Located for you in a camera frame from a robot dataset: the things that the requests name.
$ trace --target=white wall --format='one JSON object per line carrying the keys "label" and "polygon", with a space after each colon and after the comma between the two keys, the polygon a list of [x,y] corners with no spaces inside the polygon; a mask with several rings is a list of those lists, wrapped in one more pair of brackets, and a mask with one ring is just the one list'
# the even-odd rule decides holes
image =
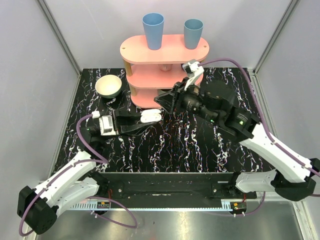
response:
{"label": "white wall", "polygon": [[[258,76],[279,139],[320,159],[319,13],[319,0],[300,1]],[[320,237],[320,198],[309,197],[307,204]]]}
{"label": "white wall", "polygon": [[[290,0],[46,0],[81,68],[123,68],[121,43],[143,35],[142,17],[164,15],[164,34],[203,21],[208,60],[228,57],[253,68]],[[215,66],[232,66],[229,63]]]}
{"label": "white wall", "polygon": [[0,1],[0,239],[17,240],[19,191],[48,177],[77,75],[35,0]]}

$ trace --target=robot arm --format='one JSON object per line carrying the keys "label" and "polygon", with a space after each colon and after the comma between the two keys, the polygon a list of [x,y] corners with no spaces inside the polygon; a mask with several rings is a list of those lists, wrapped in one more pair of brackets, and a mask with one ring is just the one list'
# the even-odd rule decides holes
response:
{"label": "robot arm", "polygon": [[[275,137],[271,141],[258,116],[234,105],[236,95],[223,82],[214,83],[213,91],[201,94],[200,88],[194,85],[194,79],[204,72],[199,64],[192,60],[182,65],[188,77],[177,82],[171,91],[155,97],[154,101],[171,114],[188,111],[214,124],[225,138],[253,150],[276,168],[269,172],[235,173],[236,181],[233,184],[238,190],[244,193],[276,191],[292,201],[311,195],[316,182],[311,179],[313,173],[307,168],[318,172],[320,161],[300,156]],[[294,161],[275,143],[305,166]]]}
{"label": "robot arm", "polygon": [[[102,139],[92,136],[92,132],[87,128],[85,130],[88,133],[86,136],[95,144],[100,144],[99,141],[103,142],[103,136],[139,135],[162,118],[158,109],[145,110],[142,113],[116,110],[111,115],[102,116],[100,112],[95,111],[92,117],[99,118],[98,135]],[[80,147],[80,149],[89,152],[86,147]],[[100,197],[108,195],[109,181],[98,172],[90,172],[97,163],[94,160],[90,161],[91,155],[86,151],[80,150],[62,169],[33,189],[26,186],[20,191],[17,214],[23,218],[27,207],[39,193],[45,190],[33,203],[25,217],[25,222],[37,234],[46,232],[63,212],[82,200],[95,195]],[[76,183],[83,176],[85,176],[84,180]]]}

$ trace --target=blue cup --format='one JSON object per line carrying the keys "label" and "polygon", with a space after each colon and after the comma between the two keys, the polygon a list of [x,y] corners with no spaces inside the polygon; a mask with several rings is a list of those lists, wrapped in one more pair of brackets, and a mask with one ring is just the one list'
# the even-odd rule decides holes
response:
{"label": "blue cup", "polygon": [[189,19],[184,23],[184,46],[196,49],[201,38],[204,23],[198,19]]}
{"label": "blue cup", "polygon": [[164,33],[164,16],[155,12],[148,13],[142,18],[142,22],[148,48],[151,50],[160,49]]}

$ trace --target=marble pattern surface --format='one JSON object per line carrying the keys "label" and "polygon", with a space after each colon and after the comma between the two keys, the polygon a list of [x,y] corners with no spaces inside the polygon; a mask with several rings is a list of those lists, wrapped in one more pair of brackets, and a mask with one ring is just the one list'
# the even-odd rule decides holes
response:
{"label": "marble pattern surface", "polygon": [[[101,98],[96,81],[107,74],[122,80],[122,93],[114,99]],[[213,81],[232,87],[235,104],[256,113],[249,86],[237,68],[205,68],[201,88],[210,91]],[[84,69],[60,147],[54,172],[78,152],[77,121],[95,110],[126,109],[141,112],[130,98],[126,73],[122,68]],[[217,128],[187,112],[170,115],[162,111],[162,120],[142,135],[117,136],[105,141],[102,153],[109,164],[98,166],[100,172],[255,172],[273,167],[255,152],[224,139]],[[92,119],[86,124],[92,125]]]}

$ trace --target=white bowl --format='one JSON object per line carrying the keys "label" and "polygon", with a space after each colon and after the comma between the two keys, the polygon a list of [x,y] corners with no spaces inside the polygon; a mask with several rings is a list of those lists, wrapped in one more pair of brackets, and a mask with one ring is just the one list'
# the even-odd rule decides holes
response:
{"label": "white bowl", "polygon": [[102,76],[95,83],[95,90],[102,97],[113,99],[121,92],[121,79],[115,75]]}

